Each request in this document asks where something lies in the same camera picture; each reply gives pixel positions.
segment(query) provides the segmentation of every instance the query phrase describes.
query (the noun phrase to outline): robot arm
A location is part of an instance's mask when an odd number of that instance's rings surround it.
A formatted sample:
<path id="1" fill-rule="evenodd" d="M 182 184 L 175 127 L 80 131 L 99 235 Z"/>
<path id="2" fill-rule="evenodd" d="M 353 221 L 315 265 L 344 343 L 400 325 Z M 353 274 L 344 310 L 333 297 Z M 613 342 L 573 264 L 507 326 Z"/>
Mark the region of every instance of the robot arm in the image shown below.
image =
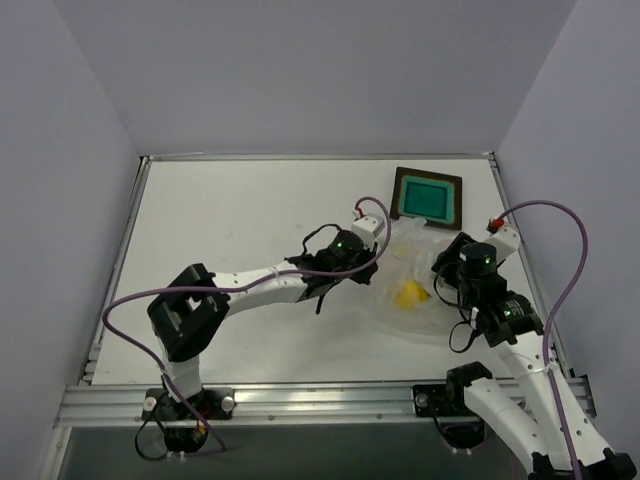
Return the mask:
<path id="1" fill-rule="evenodd" d="M 549 369 L 558 385 L 576 457 L 585 479 L 633 478 L 636 469 L 627 454 L 614 453 L 582 411 L 558 365 L 543 360 L 543 325 L 529 301 L 507 289 L 499 264 L 519 245 L 510 226 L 489 239 L 475 242 L 460 234 L 440 254 L 432 270 L 459 292 L 460 307 L 507 365 L 526 398 L 535 421 L 507 397 L 480 363 L 464 365 L 447 374 L 454 404 L 477 414 L 518 457 L 529 478 L 571 477 L 572 465 Z"/>
<path id="2" fill-rule="evenodd" d="M 359 267 L 374 258 L 376 238 L 384 226 L 384 220 L 376 215 L 361 216 L 352 223 L 350 230 L 340 229 L 331 244 L 315 255 L 306 253 L 305 248 L 302 255 L 287 258 L 269 268 L 213 273 L 202 264 L 189 266 L 171 287 L 207 286 L 236 291 L 164 294 L 149 305 L 147 313 L 160 341 L 165 373 L 184 397 L 192 398 L 202 391 L 199 354 L 230 316 L 272 303 L 297 303 L 312 298 L 318 299 L 316 313 L 319 313 L 324 296 L 345 278 L 368 284 L 377 265 Z M 336 272 L 346 274 L 336 276 Z M 179 401 L 171 389 L 168 393 L 175 402 Z"/>

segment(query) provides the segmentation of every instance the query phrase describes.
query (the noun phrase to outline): aluminum frame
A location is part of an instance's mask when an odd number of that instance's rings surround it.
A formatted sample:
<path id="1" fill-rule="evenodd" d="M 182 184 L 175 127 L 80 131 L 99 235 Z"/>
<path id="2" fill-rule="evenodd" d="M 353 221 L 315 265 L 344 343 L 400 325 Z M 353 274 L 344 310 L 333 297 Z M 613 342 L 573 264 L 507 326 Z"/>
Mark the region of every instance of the aluminum frame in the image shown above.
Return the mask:
<path id="1" fill-rule="evenodd" d="M 444 385 L 444 380 L 398 382 L 347 382 L 302 384 L 205 385 L 232 388 L 236 406 L 231 420 L 214 425 L 337 425 L 353 423 L 430 423 L 415 415 L 412 387 Z M 524 400 L 515 380 L 499 380 L 504 393 L 515 402 Z M 571 379 L 569 386 L 580 406 L 595 413 L 586 380 Z M 56 419 L 58 428 L 140 426 L 147 389 L 157 385 L 105 385 L 68 387 Z M 468 421 L 469 418 L 456 420 Z M 195 421 L 168 422 L 195 425 Z"/>

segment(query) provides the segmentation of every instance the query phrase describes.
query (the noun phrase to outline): yellow sponge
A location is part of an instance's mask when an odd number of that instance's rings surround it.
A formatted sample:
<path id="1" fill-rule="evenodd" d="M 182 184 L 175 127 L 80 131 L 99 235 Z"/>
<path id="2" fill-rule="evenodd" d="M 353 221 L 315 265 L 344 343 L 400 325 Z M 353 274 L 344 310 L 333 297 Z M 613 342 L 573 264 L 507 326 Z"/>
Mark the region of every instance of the yellow sponge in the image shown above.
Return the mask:
<path id="1" fill-rule="evenodd" d="M 400 308 L 411 309 L 429 298 L 427 291 L 413 279 L 407 280 L 402 289 L 396 294 L 396 305 Z"/>

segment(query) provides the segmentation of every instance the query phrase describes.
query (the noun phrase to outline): grey wall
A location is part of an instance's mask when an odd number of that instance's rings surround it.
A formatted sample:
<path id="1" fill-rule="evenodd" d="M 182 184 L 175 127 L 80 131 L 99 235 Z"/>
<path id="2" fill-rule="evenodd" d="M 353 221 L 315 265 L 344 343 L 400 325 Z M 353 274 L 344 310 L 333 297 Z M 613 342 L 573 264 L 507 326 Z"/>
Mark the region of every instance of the grey wall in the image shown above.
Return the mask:
<path id="1" fill-rule="evenodd" d="M 143 154 L 495 150 L 575 0 L 55 0 Z"/>
<path id="2" fill-rule="evenodd" d="M 0 478 L 32 478 L 75 383 L 137 169 L 50 1 L 0 8 Z"/>
<path id="3" fill-rule="evenodd" d="M 640 3 L 580 0 L 500 147 L 512 202 L 550 198 L 587 224 L 590 258 L 560 317 L 598 425 L 640 462 Z M 538 207 L 518 220 L 556 298 L 575 270 L 571 220 Z"/>

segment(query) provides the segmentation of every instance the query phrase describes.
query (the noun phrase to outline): white tabletop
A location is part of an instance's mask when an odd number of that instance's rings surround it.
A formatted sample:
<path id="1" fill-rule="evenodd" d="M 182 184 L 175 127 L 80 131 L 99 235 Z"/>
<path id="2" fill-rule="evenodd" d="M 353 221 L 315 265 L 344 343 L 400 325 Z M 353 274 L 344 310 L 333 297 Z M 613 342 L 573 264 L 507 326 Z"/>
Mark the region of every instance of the white tabletop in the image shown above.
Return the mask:
<path id="1" fill-rule="evenodd" d="M 503 210 L 486 160 L 265 160 L 152 163 L 116 298 L 168 285 L 186 266 L 210 271 L 268 267 L 300 252 L 317 226 L 348 226 L 351 209 L 370 195 L 391 201 L 397 166 L 463 178 L 463 230 L 486 238 L 487 219 Z M 363 204 L 367 211 L 376 206 Z M 430 230 L 434 240 L 455 232 Z M 312 248 L 326 246 L 331 234 Z M 500 269 L 509 287 L 532 298 L 524 268 L 512 255 Z M 343 282 L 315 302 L 270 305 L 230 317 L 201 354 L 208 383 L 276 383 L 440 379 L 455 366 L 479 360 L 497 377 L 504 364 L 478 339 L 466 354 L 443 338 L 389 334 L 364 308 L 366 292 Z M 115 325 L 158 350 L 146 315 L 151 299 L 112 314 Z M 455 310 L 446 312 L 455 322 Z M 159 382 L 154 362 L 105 333 L 94 384 Z"/>

